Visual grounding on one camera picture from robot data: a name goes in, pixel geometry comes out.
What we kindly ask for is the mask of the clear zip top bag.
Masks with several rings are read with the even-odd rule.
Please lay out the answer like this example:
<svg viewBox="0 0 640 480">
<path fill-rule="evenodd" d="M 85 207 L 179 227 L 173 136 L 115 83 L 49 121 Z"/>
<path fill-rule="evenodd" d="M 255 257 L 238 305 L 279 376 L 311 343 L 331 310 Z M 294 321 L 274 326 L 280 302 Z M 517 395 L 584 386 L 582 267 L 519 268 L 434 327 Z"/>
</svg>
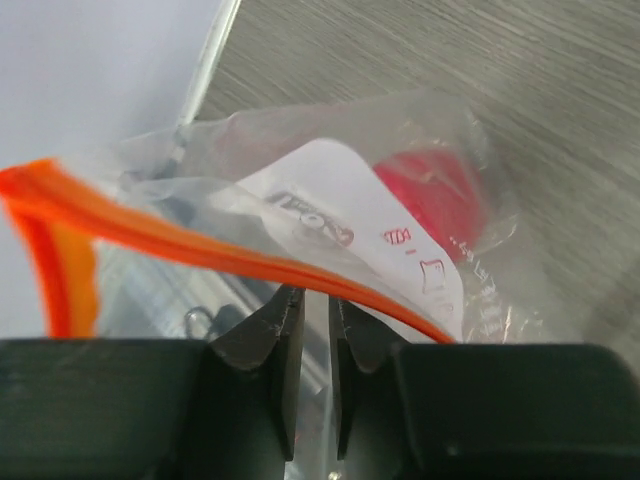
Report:
<svg viewBox="0 0 640 480">
<path fill-rule="evenodd" d="M 444 148 L 488 220 L 455 262 L 373 170 Z M 53 338 L 213 338 L 289 283 L 413 341 L 520 341 L 510 189 L 478 116 L 424 90 L 239 112 L 1 173 Z"/>
</svg>

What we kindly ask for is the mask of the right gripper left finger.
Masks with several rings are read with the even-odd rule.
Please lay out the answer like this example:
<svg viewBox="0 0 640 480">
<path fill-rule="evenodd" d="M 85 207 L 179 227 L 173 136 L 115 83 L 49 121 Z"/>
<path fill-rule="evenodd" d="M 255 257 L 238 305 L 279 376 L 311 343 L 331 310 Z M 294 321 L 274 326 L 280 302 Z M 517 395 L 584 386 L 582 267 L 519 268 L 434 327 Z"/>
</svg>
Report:
<svg viewBox="0 0 640 480">
<path fill-rule="evenodd" d="M 305 291 L 281 286 L 256 312 L 210 343 L 214 430 L 229 461 L 294 456 Z"/>
</svg>

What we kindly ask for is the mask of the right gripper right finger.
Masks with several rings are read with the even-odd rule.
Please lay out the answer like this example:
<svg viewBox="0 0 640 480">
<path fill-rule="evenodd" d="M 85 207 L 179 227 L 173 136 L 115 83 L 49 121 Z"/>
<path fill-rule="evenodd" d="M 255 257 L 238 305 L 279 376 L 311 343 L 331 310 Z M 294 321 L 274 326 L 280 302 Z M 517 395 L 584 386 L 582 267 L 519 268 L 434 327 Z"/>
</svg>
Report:
<svg viewBox="0 0 640 480">
<path fill-rule="evenodd" d="M 337 457 L 342 460 L 365 377 L 375 373 L 405 339 L 347 300 L 331 297 L 328 313 Z"/>
</svg>

